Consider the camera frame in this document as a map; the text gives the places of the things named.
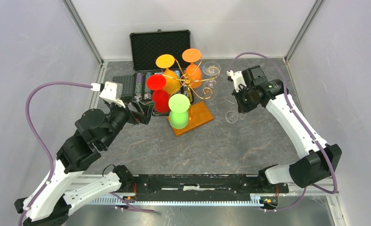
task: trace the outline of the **white panel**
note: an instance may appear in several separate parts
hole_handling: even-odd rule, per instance
[[[50,81],[90,84],[98,64],[60,0],[0,0],[0,225],[17,225],[13,202],[27,197],[49,171],[49,162],[25,119],[25,101]],[[91,91],[47,87],[30,114],[56,156],[87,110]]]
[[[282,57],[314,0],[73,0],[105,59],[130,59],[129,34],[188,29],[205,58]]]
[[[371,1],[328,0],[290,61],[306,117],[343,153],[336,171],[352,226],[371,225]]]

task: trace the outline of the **purple hose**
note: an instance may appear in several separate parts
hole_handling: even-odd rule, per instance
[[[260,53],[255,53],[255,52],[245,52],[245,53],[241,53],[239,54],[238,56],[236,56],[233,60],[233,62],[231,63],[230,65],[230,68],[229,68],[229,71],[232,70],[232,67],[235,63],[235,61],[240,57],[240,56],[243,56],[243,55],[246,55],[246,54],[251,54],[251,55],[257,55],[257,56],[260,56],[260,57],[263,57],[264,59],[268,60],[271,64],[274,65],[274,67],[277,69],[277,71],[280,73],[281,77],[282,77],[282,80],[283,80],[283,84],[284,84],[284,97],[285,97],[285,101],[287,102],[289,108],[291,109],[291,102],[289,101],[289,98],[288,98],[288,95],[287,94],[287,79],[285,78],[285,75],[282,73],[282,71],[280,70],[280,68],[278,67],[278,65],[270,58],[266,57],[265,55],[263,54],[260,54]],[[324,156],[324,159],[328,165],[328,168],[330,170],[330,173],[331,173],[331,176],[332,176],[332,182],[334,184],[334,189],[332,191],[329,191],[325,188],[322,188],[318,185],[315,185],[315,184],[312,184],[312,186],[314,186],[315,188],[318,188],[324,192],[327,192],[329,194],[336,194],[337,191],[338,191],[338,184],[337,184],[337,178],[335,177],[335,171],[334,171],[334,168],[332,167],[332,164],[331,164],[331,161],[328,157],[328,155],[325,153],[323,147],[321,146],[321,144],[316,140],[316,136],[313,134],[313,132],[308,128],[308,126],[306,125],[306,123],[301,119],[301,117],[296,113],[296,111],[294,109],[292,109],[292,112],[293,114],[295,115],[295,117],[298,119],[298,121],[302,124],[303,128],[306,130],[306,132],[310,135],[310,137],[313,139],[313,141],[315,141],[316,145],[318,146],[318,148],[320,149],[321,153],[323,154]],[[300,200],[303,198],[303,196],[305,195],[306,193],[306,188],[304,189],[302,195],[300,196],[300,198],[292,205],[290,206],[287,206],[287,207],[284,207],[284,208],[280,208],[278,209],[277,211],[279,210],[285,210],[285,209],[288,209],[289,207],[293,207],[295,206],[296,204],[298,204],[300,202]]]
[[[110,192],[109,194],[115,196],[120,201],[122,201],[124,204],[126,204],[128,207],[132,208],[132,209],[124,209],[125,211],[144,212],[144,213],[154,213],[155,212],[154,210],[144,210],[144,209],[139,209],[139,208],[137,208],[135,206],[132,206],[126,200],[124,200],[123,198],[121,198],[120,196],[118,196],[116,193]]]
[[[84,88],[89,88],[89,89],[92,88],[92,85],[85,85],[85,84],[80,84],[80,83],[75,83],[75,82],[67,82],[67,81],[54,81],[54,82],[48,82],[48,83],[45,83],[43,85],[40,85],[39,87],[35,88],[30,93],[30,95],[28,95],[27,101],[25,102],[25,117],[27,119],[28,125],[30,126],[31,132],[33,132],[35,138],[38,140],[41,147],[44,149],[44,151],[45,151],[45,153],[48,157],[48,160],[49,160],[50,170],[49,170],[49,174],[48,174],[46,182],[49,182],[50,179],[52,178],[53,172],[55,171],[55,165],[54,165],[54,162],[53,162],[52,155],[50,154],[50,151],[48,150],[48,148],[46,147],[46,145],[42,141],[40,135],[38,135],[37,131],[34,128],[33,122],[31,121],[31,118],[30,118],[30,102],[31,102],[31,99],[34,96],[34,94],[36,92],[38,92],[40,89],[45,88],[47,86],[53,86],[53,85],[78,86],[78,87],[84,87]],[[38,196],[40,196],[40,194],[42,193],[42,191],[45,189],[46,186],[47,186],[46,183],[43,184],[42,187],[35,193],[34,197],[29,201],[29,203],[27,205],[28,208],[31,208],[31,205],[34,203],[35,199]],[[26,213],[27,213],[27,210],[24,210],[23,213],[20,215],[18,226],[22,225],[22,222],[23,222],[23,219],[24,219],[24,216],[26,215]]]

